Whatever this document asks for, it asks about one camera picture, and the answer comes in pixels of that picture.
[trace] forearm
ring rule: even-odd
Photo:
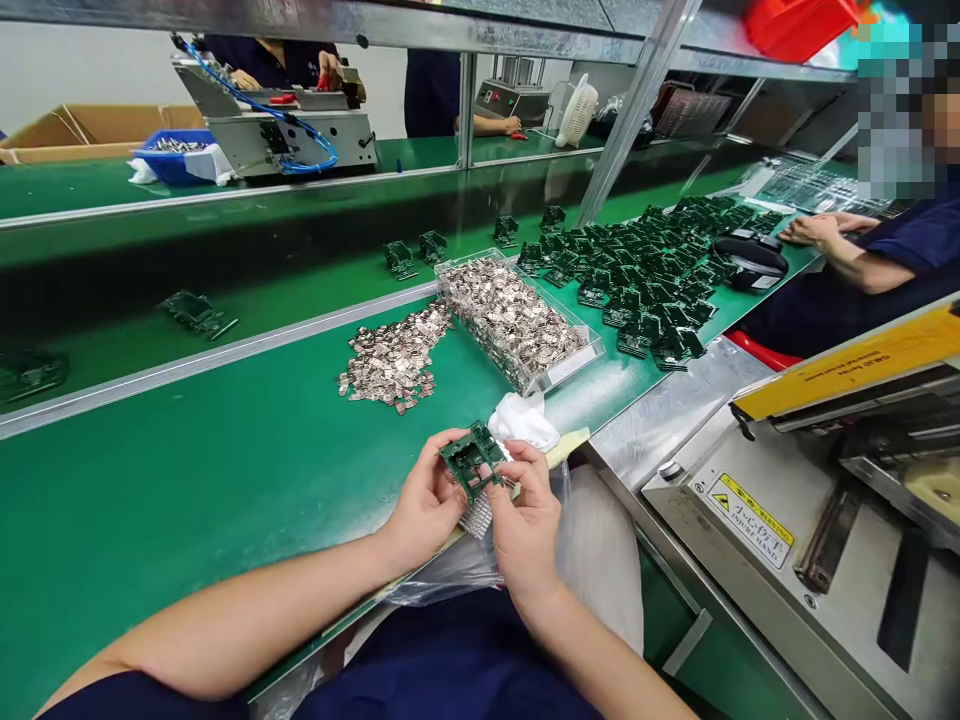
[[[99,677],[142,670],[198,699],[234,695],[360,598],[405,572],[382,539],[258,568],[144,621],[81,668],[47,706]]]
[[[893,290],[914,277],[913,271],[857,247],[839,233],[818,240],[816,245],[837,272],[868,295]]]
[[[473,134],[476,137],[484,137],[486,135],[503,135],[503,120],[485,118],[482,115],[474,115]]]
[[[517,601],[517,609],[530,633],[608,720],[696,720],[657,673],[564,585],[545,599]]]

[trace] dark blue shirt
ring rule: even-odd
[[[43,720],[241,720],[240,699],[191,700],[140,672],[104,678]],[[480,590],[401,608],[340,675],[311,692],[293,720],[599,718],[537,647],[510,597]]]
[[[460,55],[439,50],[407,50],[403,123],[407,137],[456,134],[460,114]]]
[[[206,35],[204,43],[221,64],[229,63],[234,70],[243,70],[263,88],[289,89],[294,85],[315,88],[320,80],[320,51],[339,57],[333,43],[284,40],[283,61],[287,65],[284,68],[255,38]]]
[[[829,265],[778,290],[743,322],[771,350],[812,357],[960,290],[960,192],[921,200],[853,242],[916,277],[868,295]]]

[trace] white wall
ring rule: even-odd
[[[364,110],[377,137],[406,137],[406,50],[339,43],[337,49],[363,78]],[[0,68],[5,73],[0,130],[12,135],[61,103],[189,104],[190,95],[170,65],[171,52],[164,32],[0,22]],[[544,87],[566,80],[571,65],[548,60]],[[478,84],[492,68],[493,56],[478,57]],[[560,103],[562,88],[557,96],[555,103]],[[561,113],[562,107],[554,113],[555,121]]]
[[[0,23],[0,129],[61,103],[190,103],[171,52],[163,32]]]

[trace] stainless steel machine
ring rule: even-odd
[[[239,177],[310,174],[311,169],[378,170],[377,142],[367,114],[344,91],[285,88],[242,93],[257,107],[239,101],[224,85],[230,83],[229,74],[212,56],[177,52],[171,60]],[[346,86],[357,82],[355,69],[344,67],[344,73]],[[311,130],[332,146],[335,162],[334,153]]]
[[[507,56],[501,65],[499,56],[494,56],[494,77],[480,83],[474,112],[486,118],[515,116],[524,127],[542,126],[550,103],[550,92],[543,88],[543,71],[544,61],[540,60],[534,83],[533,60]]]
[[[829,715],[960,717],[960,293],[714,406],[661,459],[640,502]]]

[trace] clear plastic box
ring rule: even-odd
[[[450,282],[446,280],[446,274],[453,268],[465,265],[471,260],[479,260],[481,258],[499,260],[506,265],[511,272],[532,287],[536,293],[543,298],[547,305],[560,313],[570,326],[584,339],[586,345],[573,354],[554,363],[547,370],[537,373],[510,352],[503,338],[490,332],[486,326],[479,325],[473,318],[461,312],[461,304],[458,302],[458,299],[454,297],[453,288]],[[500,371],[517,393],[523,397],[530,397],[536,393],[549,392],[605,352],[603,340],[589,325],[574,315],[553,295],[534,282],[533,278],[515,267],[513,263],[507,260],[506,256],[496,248],[439,263],[434,267],[434,270],[437,273],[437,286],[440,297],[447,303],[450,312],[456,315],[460,323],[470,331],[474,340],[486,351],[494,364],[500,368]]]

